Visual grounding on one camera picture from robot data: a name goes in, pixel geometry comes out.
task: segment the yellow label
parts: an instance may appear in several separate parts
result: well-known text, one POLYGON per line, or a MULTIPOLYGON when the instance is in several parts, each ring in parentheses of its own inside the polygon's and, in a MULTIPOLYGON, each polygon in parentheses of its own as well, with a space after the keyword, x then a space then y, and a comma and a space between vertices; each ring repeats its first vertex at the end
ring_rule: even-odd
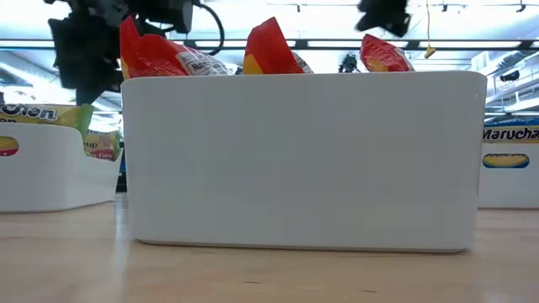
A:
POLYGON ((0 106, 0 122, 51 124, 77 128, 80 108, 72 105, 25 105, 4 104, 0 106))
POLYGON ((12 156, 19 150, 19 143, 12 137, 0 136, 0 157, 12 156))
POLYGON ((496 153, 483 157, 483 165, 487 168, 524 168, 530 163, 525 154, 496 153))

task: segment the maruchan label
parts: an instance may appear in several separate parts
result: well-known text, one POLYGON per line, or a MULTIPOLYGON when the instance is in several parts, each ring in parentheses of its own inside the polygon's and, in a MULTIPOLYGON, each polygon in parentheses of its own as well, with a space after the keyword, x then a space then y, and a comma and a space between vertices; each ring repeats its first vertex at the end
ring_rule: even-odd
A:
POLYGON ((485 143, 539 143, 539 126, 485 127, 485 143))
MULTIPOLYGON (((4 104, 0 106, 0 114, 6 116, 21 116, 34 119, 43 119, 49 121, 57 121, 58 114, 54 109, 42 109, 23 104, 4 104)), ((15 120, 3 119, 2 122, 15 122, 15 120)))

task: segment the snack package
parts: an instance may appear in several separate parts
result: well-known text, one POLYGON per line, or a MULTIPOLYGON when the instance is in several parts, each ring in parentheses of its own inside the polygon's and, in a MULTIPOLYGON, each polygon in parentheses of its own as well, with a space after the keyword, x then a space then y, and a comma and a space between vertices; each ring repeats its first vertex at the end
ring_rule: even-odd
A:
POLYGON ((414 71, 403 50, 373 35, 363 38, 360 57, 369 72, 414 71))
POLYGON ((121 71, 124 79, 157 76, 228 75, 216 58, 159 35, 140 36, 132 17, 120 24, 121 71))
POLYGON ((483 143, 539 143, 539 119, 485 123, 483 143))
MULTIPOLYGON (((31 123, 69 126, 77 129, 84 138, 92 119, 93 106, 49 105, 49 104, 2 104, 0 105, 0 123, 31 123)), ((0 136, 0 156, 11 156, 19 145, 12 138, 0 136)))
POLYGON ((91 157, 116 161, 120 154, 120 132, 88 130, 84 140, 84 151, 91 157))
POLYGON ((251 30, 243 58, 243 74, 312 73, 311 67, 286 44, 275 17, 251 30))

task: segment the nutrition label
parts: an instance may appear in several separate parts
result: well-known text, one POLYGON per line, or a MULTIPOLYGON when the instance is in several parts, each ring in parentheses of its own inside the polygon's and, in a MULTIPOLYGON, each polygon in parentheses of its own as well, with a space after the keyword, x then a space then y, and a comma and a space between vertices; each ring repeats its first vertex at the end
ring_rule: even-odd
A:
POLYGON ((292 55, 294 55, 294 59, 296 59, 296 63, 298 66, 300 66, 303 69, 303 72, 305 73, 313 73, 311 67, 303 60, 297 53, 292 51, 292 55))
POLYGON ((224 64, 206 54, 184 51, 176 58, 191 76, 228 75, 224 64))

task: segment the yellow packaging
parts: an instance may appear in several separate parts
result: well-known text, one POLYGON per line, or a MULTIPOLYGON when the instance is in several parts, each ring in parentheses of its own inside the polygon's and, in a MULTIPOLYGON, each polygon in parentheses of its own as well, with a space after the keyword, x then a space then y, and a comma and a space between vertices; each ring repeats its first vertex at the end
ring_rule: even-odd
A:
POLYGON ((116 161, 120 153, 120 132, 89 130, 84 140, 84 151, 91 157, 116 161))
MULTIPOLYGON (((29 123, 69 126, 77 129, 84 138, 92 119, 93 106, 83 104, 1 104, 0 123, 29 123)), ((11 156, 19 149, 17 141, 0 136, 0 156, 11 156)))

